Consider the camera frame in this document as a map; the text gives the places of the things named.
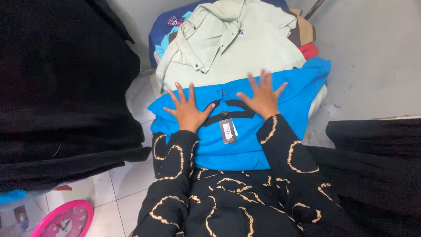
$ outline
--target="black cloth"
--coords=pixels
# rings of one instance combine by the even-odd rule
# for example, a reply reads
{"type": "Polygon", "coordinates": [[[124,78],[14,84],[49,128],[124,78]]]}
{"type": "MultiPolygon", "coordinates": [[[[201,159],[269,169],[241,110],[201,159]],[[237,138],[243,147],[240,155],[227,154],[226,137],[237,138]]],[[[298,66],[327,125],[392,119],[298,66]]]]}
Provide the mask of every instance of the black cloth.
{"type": "Polygon", "coordinates": [[[0,192],[147,159],[125,104],[140,60],[106,3],[3,0],[0,35],[0,192]]]}
{"type": "Polygon", "coordinates": [[[153,134],[155,182],[133,236],[363,236],[281,115],[257,139],[271,170],[195,168],[196,134],[153,134]]]}
{"type": "Polygon", "coordinates": [[[335,149],[307,147],[342,207],[371,236],[421,232],[421,119],[332,121],[335,149]]]}

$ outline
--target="round badge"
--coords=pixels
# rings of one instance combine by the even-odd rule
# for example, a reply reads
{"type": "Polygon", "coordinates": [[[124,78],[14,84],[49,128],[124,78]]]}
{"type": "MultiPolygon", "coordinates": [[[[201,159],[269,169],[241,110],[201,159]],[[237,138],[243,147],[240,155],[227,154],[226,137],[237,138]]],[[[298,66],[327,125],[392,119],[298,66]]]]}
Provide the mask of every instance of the round badge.
{"type": "Polygon", "coordinates": [[[243,28],[240,28],[238,30],[237,36],[238,37],[244,37],[244,35],[245,35],[245,30],[243,28]]]}

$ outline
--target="red cloth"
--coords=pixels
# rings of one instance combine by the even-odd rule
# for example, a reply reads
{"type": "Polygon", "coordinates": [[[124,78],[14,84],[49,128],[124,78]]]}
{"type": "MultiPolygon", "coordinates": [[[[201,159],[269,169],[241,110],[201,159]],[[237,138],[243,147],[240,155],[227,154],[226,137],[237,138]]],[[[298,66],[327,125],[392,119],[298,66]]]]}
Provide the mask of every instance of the red cloth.
{"type": "Polygon", "coordinates": [[[305,44],[301,46],[299,50],[303,54],[304,58],[306,58],[306,60],[309,60],[310,58],[319,55],[319,50],[315,48],[315,45],[313,43],[305,44]]]}

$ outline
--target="pink clock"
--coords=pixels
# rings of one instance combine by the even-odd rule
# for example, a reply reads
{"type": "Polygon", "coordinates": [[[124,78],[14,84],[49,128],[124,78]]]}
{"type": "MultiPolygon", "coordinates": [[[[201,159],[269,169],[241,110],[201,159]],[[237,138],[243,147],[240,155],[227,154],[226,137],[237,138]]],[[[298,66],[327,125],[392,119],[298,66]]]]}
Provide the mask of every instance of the pink clock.
{"type": "Polygon", "coordinates": [[[92,220],[93,207],[88,201],[71,201],[48,214],[31,237],[84,237],[92,220]]]}

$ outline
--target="black and gold patterned garment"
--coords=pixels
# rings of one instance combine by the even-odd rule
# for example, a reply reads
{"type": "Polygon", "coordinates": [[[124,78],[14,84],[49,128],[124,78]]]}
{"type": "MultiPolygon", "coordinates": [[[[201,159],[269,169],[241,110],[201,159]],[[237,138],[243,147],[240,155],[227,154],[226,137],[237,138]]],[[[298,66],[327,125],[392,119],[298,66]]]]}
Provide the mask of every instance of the black and gold patterned garment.
{"type": "Polygon", "coordinates": [[[166,144],[153,135],[155,182],[139,213],[136,237],[362,236],[281,115],[257,139],[271,170],[195,168],[196,134],[166,144]]]}

